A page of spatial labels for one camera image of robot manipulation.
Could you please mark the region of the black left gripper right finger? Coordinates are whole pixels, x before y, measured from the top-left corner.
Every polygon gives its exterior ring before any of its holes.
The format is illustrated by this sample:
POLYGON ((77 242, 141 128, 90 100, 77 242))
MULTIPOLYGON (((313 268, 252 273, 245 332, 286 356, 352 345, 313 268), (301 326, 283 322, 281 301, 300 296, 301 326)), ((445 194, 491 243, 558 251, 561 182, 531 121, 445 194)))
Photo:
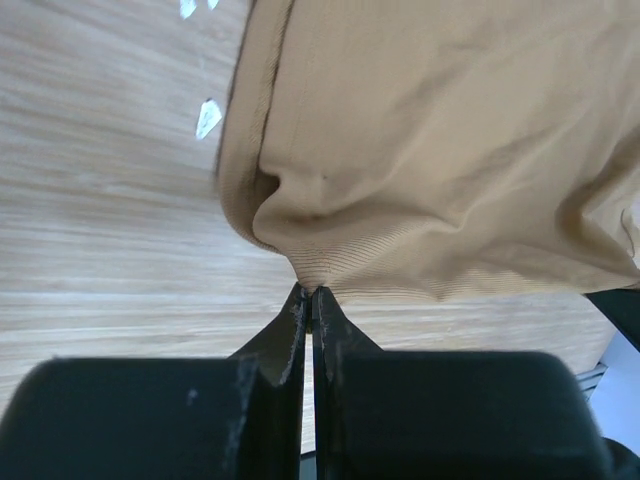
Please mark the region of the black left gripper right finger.
POLYGON ((536 351, 392 351, 311 299, 321 479, 635 479, 576 377, 536 351))

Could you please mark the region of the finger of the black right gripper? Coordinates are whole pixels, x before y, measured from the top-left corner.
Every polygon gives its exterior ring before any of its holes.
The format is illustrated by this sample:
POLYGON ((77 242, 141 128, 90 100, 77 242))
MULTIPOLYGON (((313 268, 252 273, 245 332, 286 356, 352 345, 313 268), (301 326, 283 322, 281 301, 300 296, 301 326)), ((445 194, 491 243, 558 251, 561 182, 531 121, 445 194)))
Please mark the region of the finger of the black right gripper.
POLYGON ((585 297, 634 346, 640 349, 640 292, 614 289, 587 293, 585 297))

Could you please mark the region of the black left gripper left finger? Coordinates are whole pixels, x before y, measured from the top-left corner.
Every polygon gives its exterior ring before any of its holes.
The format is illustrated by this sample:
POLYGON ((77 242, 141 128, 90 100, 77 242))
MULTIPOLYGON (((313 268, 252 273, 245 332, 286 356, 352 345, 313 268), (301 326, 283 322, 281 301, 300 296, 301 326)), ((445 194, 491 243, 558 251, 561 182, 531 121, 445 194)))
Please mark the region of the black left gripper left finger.
POLYGON ((226 358, 54 358, 1 420, 5 479, 295 479, 306 292, 226 358))

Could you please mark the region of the tan ribbed tank top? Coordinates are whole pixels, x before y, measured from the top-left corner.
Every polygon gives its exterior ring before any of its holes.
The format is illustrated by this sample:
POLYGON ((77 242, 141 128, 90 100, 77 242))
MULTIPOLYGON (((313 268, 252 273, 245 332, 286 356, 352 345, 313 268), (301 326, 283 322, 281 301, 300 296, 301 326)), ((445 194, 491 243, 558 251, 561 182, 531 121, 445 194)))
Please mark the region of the tan ribbed tank top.
POLYGON ((229 224, 341 297, 639 283, 635 1, 257 1, 229 224))

